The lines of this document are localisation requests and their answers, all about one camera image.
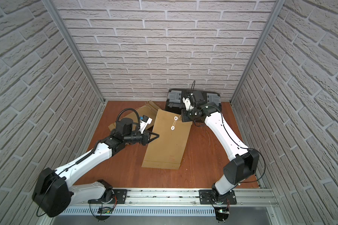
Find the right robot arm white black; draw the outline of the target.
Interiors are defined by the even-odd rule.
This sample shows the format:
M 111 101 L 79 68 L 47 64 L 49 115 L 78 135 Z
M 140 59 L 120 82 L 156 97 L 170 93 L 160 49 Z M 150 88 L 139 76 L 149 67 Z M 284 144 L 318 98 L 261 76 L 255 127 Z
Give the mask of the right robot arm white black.
M 224 202 L 226 195 L 239 183 L 255 174 L 260 152 L 249 148 L 234 133 L 220 109 L 214 103 L 198 105 L 189 98 L 183 99 L 185 109 L 181 116 L 183 122 L 203 122 L 215 134 L 223 146 L 229 163 L 223 168 L 223 176 L 212 186 L 212 199 Z

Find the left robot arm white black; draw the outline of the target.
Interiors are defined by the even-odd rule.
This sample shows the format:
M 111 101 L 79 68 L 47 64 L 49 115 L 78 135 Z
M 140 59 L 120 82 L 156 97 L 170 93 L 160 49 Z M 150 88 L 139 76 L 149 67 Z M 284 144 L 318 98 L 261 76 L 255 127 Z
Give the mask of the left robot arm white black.
M 80 203 L 108 203 L 117 198 L 113 187 L 104 180 L 94 183 L 76 185 L 76 181 L 92 170 L 98 164 L 115 156 L 127 145 L 139 143 L 143 146 L 149 144 L 159 135 L 146 129 L 152 123 L 152 118 L 133 109 L 136 121 L 131 118 L 116 118 L 116 127 L 110 135 L 98 140 L 95 146 L 82 156 L 56 169 L 45 168 L 36 181 L 32 200 L 38 208 L 49 217 L 56 217 L 69 206 Z

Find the brown kraft file bag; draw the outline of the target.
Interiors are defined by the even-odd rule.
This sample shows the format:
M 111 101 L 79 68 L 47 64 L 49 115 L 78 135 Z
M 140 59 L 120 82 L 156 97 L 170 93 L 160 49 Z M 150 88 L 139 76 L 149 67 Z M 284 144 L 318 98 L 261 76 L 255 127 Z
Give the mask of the brown kraft file bag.
M 129 102 L 129 101 L 111 101 L 109 102 L 110 110 L 115 110 L 117 113 L 114 113 L 113 123 L 108 126 L 109 130 L 112 131 L 116 127 L 116 119 L 118 114 L 126 108 L 133 108 L 137 111 L 139 117 L 149 117 L 152 119 L 151 123 L 146 126 L 146 129 L 152 130 L 156 115 L 159 111 L 160 104 L 153 101 L 146 101 L 145 103 L 141 102 Z
M 178 170 L 186 149 L 192 122 L 181 115 L 159 110 L 152 132 L 160 137 L 148 144 L 142 167 Z

